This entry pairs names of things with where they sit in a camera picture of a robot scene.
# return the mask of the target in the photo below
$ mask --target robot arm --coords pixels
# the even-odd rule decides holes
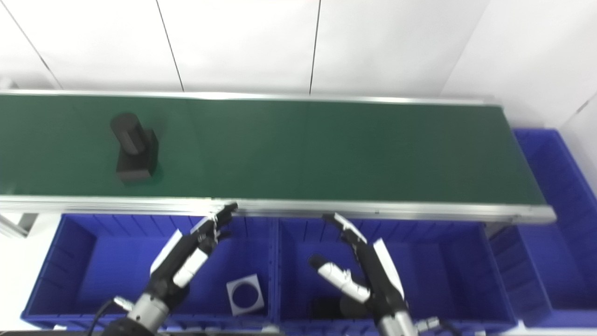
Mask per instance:
[[[314,254],[309,264],[332,285],[354,300],[363,303],[383,336],[416,336],[418,334],[404,301],[404,290],[386,245],[378,239],[372,245],[362,233],[337,213],[324,215],[334,224],[345,242],[350,244],[367,286],[353,281],[350,270],[342,270],[323,256]]]
[[[176,231],[154,260],[149,282],[126,317],[112,321],[103,336],[152,336],[188,295],[189,282],[223,238],[236,203],[204,217],[189,234]]]

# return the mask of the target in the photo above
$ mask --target black object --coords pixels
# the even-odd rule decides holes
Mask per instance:
[[[363,241],[359,236],[360,231],[356,228],[344,227],[344,223],[339,221],[335,214],[324,214],[323,219],[335,225],[341,232],[342,240],[352,247],[372,294],[365,302],[365,307],[373,314],[375,325],[385,316],[394,316],[396,312],[408,312],[406,301],[388,278],[373,245]]]
[[[227,204],[215,215],[215,220],[209,219],[196,231],[182,236],[158,268],[151,273],[143,292],[161,300],[170,311],[180,305],[189,294],[190,286],[178,287],[173,282],[174,275],[197,248],[211,255],[219,240],[216,232],[232,220],[232,212],[237,209],[236,202]]]
[[[340,312],[345,319],[365,319],[369,315],[364,304],[347,295],[340,298]]]
[[[462,336],[462,332],[446,320],[439,320],[439,326],[442,327],[443,330],[450,332],[452,336]]]
[[[343,319],[340,311],[339,297],[316,297],[311,301],[311,319],[335,320]]]
[[[97,321],[100,319],[100,317],[102,315],[104,315],[106,310],[113,304],[114,304],[114,300],[109,299],[104,304],[101,305],[101,307],[97,310],[96,315],[93,317],[93,321],[91,322],[91,325],[89,326],[89,330],[87,331],[87,336],[91,336],[91,334],[93,333],[93,329],[96,328]]]
[[[130,112],[112,118],[110,127],[120,142],[118,177],[123,181],[151,177],[158,163],[158,138],[153,130],[144,130]]]
[[[147,330],[144,326],[129,319],[121,317],[108,324],[102,335],[108,336],[155,336],[153,332]]]
[[[313,267],[314,270],[319,270],[323,265],[327,264],[330,261],[323,257],[321,254],[314,253],[311,254],[309,259],[307,259],[307,262],[311,267]]]

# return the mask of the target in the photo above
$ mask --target blue crate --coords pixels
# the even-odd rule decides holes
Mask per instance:
[[[438,316],[465,334],[499,332],[516,325],[479,223],[354,222],[367,239],[384,239],[414,319]],[[362,277],[338,230],[320,219],[280,219],[279,236],[277,296],[282,330],[291,335],[377,335],[371,319],[311,318],[314,298],[340,297],[339,290],[307,264],[311,254],[320,253]]]
[[[107,299],[135,301],[149,280],[149,267],[178,228],[188,233],[200,217],[63,215],[21,318],[41,328],[86,329]],[[272,218],[237,217],[234,236],[220,242],[190,284],[184,303],[164,328],[261,328],[273,320],[276,249]],[[266,307],[233,317],[226,282],[257,274]],[[123,316],[118,309],[99,328]]]
[[[556,130],[518,129],[558,220],[491,239],[512,307],[527,326],[597,327],[597,201]]]
[[[107,298],[136,299],[149,266],[188,216],[64,215],[22,318],[42,328],[85,329]],[[368,238],[383,237],[396,262],[416,319],[439,316],[469,334],[516,324],[479,223],[356,221]],[[377,334],[371,319],[308,320],[318,295],[340,296],[308,265],[320,252],[360,274],[339,232],[320,219],[243,218],[234,238],[215,249],[191,283],[187,300],[164,328],[259,329],[268,323],[302,334]],[[257,273],[267,308],[230,314],[225,283]],[[122,316],[110,311],[99,327]]]

